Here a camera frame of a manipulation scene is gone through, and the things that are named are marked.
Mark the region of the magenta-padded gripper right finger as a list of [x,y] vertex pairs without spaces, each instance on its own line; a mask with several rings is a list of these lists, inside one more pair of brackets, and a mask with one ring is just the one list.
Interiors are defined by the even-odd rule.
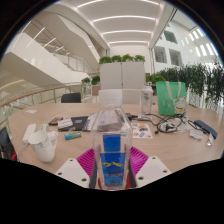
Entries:
[[171,171],[157,156],[147,156],[141,150],[132,147],[130,150],[129,174],[126,188],[143,187],[170,173]]

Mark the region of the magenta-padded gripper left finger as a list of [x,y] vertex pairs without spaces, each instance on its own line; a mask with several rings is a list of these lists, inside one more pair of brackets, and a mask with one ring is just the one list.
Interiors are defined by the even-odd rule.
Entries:
[[56,175],[78,186],[94,189],[97,183],[94,150],[89,149],[78,158],[67,159]]

